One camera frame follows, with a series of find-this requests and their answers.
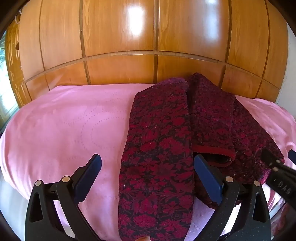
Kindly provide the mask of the wooden panelled wardrobe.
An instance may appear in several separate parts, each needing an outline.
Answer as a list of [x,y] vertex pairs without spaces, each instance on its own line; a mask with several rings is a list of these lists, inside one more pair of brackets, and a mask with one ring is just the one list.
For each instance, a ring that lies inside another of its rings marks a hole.
[[25,1],[6,29],[5,53],[19,106],[59,85],[196,72],[226,92],[275,101],[288,28],[269,1]]

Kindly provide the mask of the pink bed sheet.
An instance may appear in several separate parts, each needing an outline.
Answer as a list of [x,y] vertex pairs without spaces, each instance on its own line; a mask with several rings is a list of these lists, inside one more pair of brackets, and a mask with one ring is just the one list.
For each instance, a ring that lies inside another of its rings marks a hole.
[[[78,207],[101,240],[122,240],[119,175],[130,112],[136,94],[153,85],[59,86],[27,104],[1,138],[5,180],[29,201],[37,180],[59,182],[98,154],[102,168]],[[235,97],[276,143],[284,157],[281,162],[295,170],[288,158],[288,151],[295,150],[295,119],[270,101]],[[69,223],[60,202],[54,204],[64,227]],[[195,211],[203,208],[213,209],[195,198],[190,227]],[[193,238],[190,227],[184,240]]]

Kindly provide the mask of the red floral patterned garment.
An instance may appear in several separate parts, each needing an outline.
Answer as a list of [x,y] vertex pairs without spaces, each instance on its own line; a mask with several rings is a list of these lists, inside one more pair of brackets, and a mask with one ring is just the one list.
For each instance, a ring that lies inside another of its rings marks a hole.
[[236,99],[195,73],[136,94],[119,175],[118,228],[122,240],[184,240],[195,198],[210,200],[194,170],[194,154],[240,183],[264,183],[268,149],[284,157]]

